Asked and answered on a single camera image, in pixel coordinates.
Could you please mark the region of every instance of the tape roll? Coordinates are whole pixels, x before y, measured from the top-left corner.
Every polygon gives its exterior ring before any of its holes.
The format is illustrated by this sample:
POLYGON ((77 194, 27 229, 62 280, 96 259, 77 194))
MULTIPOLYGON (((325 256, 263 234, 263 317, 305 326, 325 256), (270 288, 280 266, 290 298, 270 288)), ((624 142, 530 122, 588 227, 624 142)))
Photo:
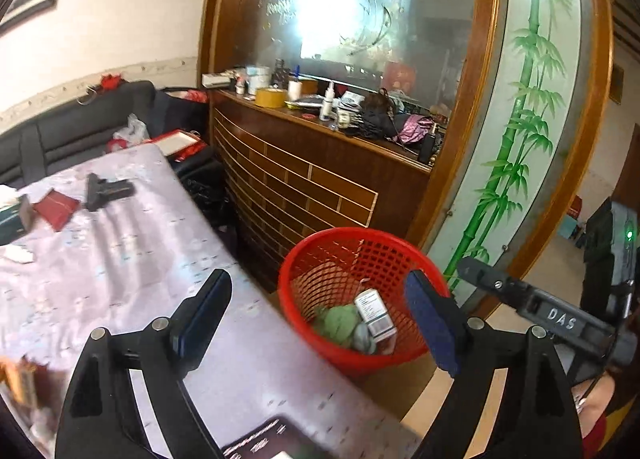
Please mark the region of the tape roll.
POLYGON ((267 108, 280 108, 287 99, 287 91, 283 89, 258 89, 255 93, 255 104, 267 108))

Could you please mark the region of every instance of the black handgun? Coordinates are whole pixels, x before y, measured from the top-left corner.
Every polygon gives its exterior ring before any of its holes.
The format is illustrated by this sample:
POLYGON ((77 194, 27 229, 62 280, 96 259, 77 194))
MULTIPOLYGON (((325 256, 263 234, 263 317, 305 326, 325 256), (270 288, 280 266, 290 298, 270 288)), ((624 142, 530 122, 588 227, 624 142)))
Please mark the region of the black handgun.
POLYGON ((135 192, 131 181, 123 179, 110 183, 91 173, 86 180, 86 209, 95 212, 110 201, 131 197, 135 192))

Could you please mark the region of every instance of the metal screw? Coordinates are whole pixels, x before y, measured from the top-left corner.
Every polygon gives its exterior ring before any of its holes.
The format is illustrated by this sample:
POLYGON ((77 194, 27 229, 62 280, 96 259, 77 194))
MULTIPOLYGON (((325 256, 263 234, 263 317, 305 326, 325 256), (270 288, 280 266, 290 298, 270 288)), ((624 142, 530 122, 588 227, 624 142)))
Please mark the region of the metal screw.
POLYGON ((466 321, 466 324, 472 329, 478 331, 484 327, 484 320, 482 320, 482 318, 473 317, 469 318, 469 320, 466 321))
POLYGON ((544 338, 546 336, 546 331, 539 325, 534 325, 531 328, 531 334, 533 334, 533 336, 535 336, 536 338, 544 338))
POLYGON ((151 327, 154 328, 154 331, 161 331, 162 329, 166 329, 167 327, 169 327, 169 320, 167 320, 164 316, 156 318, 151 322, 151 327))
POLYGON ((91 340, 99 340, 104 336, 104 327, 96 327, 91 331, 91 340))

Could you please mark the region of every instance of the frosted glass panel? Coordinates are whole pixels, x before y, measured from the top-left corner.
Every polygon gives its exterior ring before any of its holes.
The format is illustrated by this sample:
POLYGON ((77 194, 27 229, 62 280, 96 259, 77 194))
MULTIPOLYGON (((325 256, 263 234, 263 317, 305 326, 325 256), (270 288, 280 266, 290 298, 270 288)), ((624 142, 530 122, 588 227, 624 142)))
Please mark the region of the frosted glass panel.
POLYGON ((574 93, 580 0, 509 0, 493 94, 460 189, 429 257, 459 304, 463 257, 494 265, 540 190, 574 93))
POLYGON ((260 0, 247 63, 454 105, 474 0, 260 0))

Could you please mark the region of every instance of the bamboo painting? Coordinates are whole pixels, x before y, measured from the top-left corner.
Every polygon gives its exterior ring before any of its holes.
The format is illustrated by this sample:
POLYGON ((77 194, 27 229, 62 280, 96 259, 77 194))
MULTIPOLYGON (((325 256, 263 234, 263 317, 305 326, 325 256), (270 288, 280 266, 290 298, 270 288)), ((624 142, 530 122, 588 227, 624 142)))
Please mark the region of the bamboo painting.
POLYGON ((527 158, 532 152, 546 153, 549 158, 553 155, 547 119, 549 115, 555 118, 566 103, 559 92, 548 89, 545 84, 566 77, 564 61, 553 43, 553 32, 558 13, 570 16, 572 6, 573 0, 530 0, 529 16, 522 23, 526 27, 508 32, 513 39, 505 48, 510 48, 513 56, 522 58, 522 69, 519 79, 510 82, 514 88, 511 115, 497 155, 482 164, 491 167, 491 174, 484 187, 474 192, 475 210, 444 270, 452 291, 460 281, 456 277, 460 259, 470 255, 484 262, 495 262, 498 257, 489 253, 484 242, 505 218, 508 220, 515 211, 523 211, 521 201, 529 194, 527 158), (548 14, 543 25, 540 24, 541 9, 548 14))

